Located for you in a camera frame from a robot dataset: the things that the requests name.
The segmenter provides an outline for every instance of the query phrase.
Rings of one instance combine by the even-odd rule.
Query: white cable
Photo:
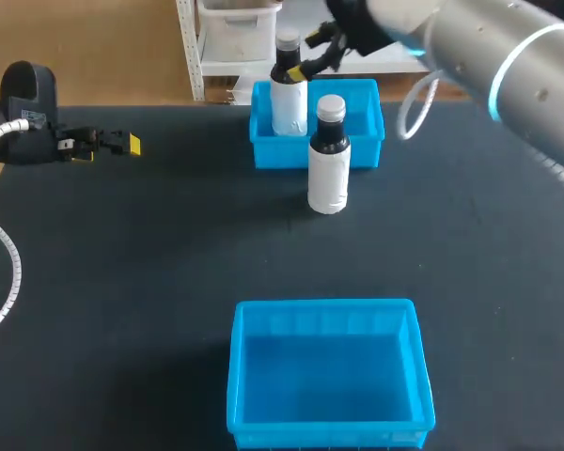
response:
[[[420,127],[422,127],[422,124],[431,109],[432,103],[434,102],[434,96],[436,95],[436,90],[439,87],[439,82],[441,81],[441,78],[443,78],[443,71],[436,68],[437,66],[431,51],[432,29],[434,27],[438,11],[439,9],[437,8],[432,12],[428,25],[426,26],[426,30],[424,31],[424,57],[431,69],[431,73],[412,86],[412,89],[410,89],[410,92],[407,93],[407,96],[405,96],[405,99],[403,99],[403,103],[399,108],[399,115],[397,116],[397,135],[402,141],[412,139],[417,131],[420,130]],[[408,131],[407,115],[409,114],[412,105],[417,100],[417,96],[420,94],[420,91],[428,85],[431,87],[429,88],[429,92],[424,100],[424,106],[422,106],[420,114],[415,120],[414,125]]]
[[[429,73],[426,77],[417,82],[410,92],[407,93],[407,96],[405,96],[405,99],[399,108],[399,115],[397,116],[397,135],[400,140],[407,141],[408,139],[413,138],[420,127],[422,127],[422,124],[431,109],[432,103],[434,102],[434,96],[436,95],[436,89],[439,87],[439,81],[441,80],[442,74],[442,70],[435,70],[434,72]],[[420,94],[420,91],[428,85],[431,85],[431,87],[429,88],[429,92],[424,100],[424,106],[422,106],[420,114],[415,120],[414,125],[408,131],[407,115],[409,114],[412,105],[417,100],[417,96]]]
[[[17,119],[12,122],[7,122],[0,126],[0,138],[5,134],[12,132],[25,132],[29,130],[29,122],[26,119]],[[12,260],[12,285],[10,286],[10,293],[8,294],[7,301],[0,309],[0,323],[10,312],[10,309],[15,304],[17,300],[17,295],[19,294],[19,288],[21,287],[22,280],[22,268],[21,268],[21,258],[19,257],[19,251],[12,242],[10,237],[7,235],[2,227],[0,226],[0,241],[5,245]]]

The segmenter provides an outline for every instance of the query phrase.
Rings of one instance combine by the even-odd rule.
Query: yellow connector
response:
[[[140,139],[130,133],[130,154],[140,156],[142,154]]]

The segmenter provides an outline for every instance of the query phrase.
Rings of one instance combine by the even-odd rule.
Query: bottle label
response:
[[[271,81],[272,127],[279,136],[307,134],[307,82],[284,85]]]
[[[347,205],[351,146],[340,153],[326,155],[309,146],[307,199],[319,213],[332,214]]]

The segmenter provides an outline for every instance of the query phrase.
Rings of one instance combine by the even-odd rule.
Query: white tube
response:
[[[7,122],[0,126],[0,138],[5,134],[12,132],[24,132],[29,130],[29,122],[26,119],[17,119],[12,122]],[[21,288],[21,280],[23,276],[23,269],[21,266],[21,257],[14,242],[10,239],[2,227],[0,226],[0,241],[5,245],[10,255],[12,262],[12,284],[10,285],[10,292],[8,293],[7,301],[0,309],[0,323],[4,320],[10,309],[15,304],[19,289]]]

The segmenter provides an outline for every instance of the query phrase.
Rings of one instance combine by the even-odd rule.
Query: black device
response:
[[[100,148],[110,148],[117,155],[140,153],[139,140],[128,132],[61,124],[55,75],[50,69],[27,61],[11,64],[0,84],[0,124],[21,118],[33,122],[35,130],[1,139],[0,163],[91,161]]]

